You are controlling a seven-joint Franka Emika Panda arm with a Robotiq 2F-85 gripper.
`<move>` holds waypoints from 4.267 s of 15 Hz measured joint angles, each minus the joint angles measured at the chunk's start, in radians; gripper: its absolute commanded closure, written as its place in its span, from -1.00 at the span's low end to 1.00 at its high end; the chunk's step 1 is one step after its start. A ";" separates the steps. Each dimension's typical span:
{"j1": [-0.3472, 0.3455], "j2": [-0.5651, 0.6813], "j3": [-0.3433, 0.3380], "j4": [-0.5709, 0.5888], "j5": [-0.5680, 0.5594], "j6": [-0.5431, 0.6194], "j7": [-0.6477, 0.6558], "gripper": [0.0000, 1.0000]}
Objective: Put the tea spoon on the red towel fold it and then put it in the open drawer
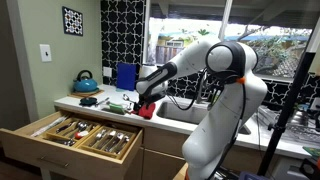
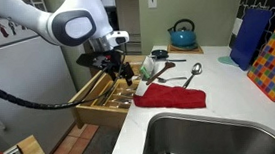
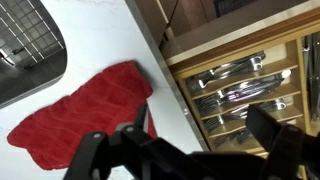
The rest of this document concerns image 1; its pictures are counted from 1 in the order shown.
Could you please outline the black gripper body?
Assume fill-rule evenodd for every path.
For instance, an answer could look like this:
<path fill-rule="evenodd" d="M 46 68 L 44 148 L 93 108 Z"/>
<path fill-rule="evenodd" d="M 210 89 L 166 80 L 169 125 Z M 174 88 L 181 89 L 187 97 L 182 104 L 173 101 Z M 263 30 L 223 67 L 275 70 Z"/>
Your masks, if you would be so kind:
<path fill-rule="evenodd" d="M 150 105 L 151 103 L 154 103 L 164 97 L 165 97 L 164 92 L 156 93 L 156 94 L 149 95 L 149 96 L 140 95 L 139 101 L 134 103 L 133 110 L 139 111 L 143 105 Z"/>

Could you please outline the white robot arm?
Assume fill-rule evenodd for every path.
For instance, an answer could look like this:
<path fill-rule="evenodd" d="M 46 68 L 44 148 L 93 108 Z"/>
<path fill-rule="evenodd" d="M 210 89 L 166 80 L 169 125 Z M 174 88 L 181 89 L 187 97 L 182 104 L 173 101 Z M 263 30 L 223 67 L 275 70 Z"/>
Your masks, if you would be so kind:
<path fill-rule="evenodd" d="M 224 85 L 207 115 L 182 145 L 188 164 L 187 180 L 210 180 L 236 141 L 237 134 L 267 93 L 265 82 L 253 73 L 258 55 L 248 45 L 205 37 L 192 42 L 168 63 L 137 81 L 139 102 L 151 104 L 163 97 L 161 83 L 202 69 Z"/>

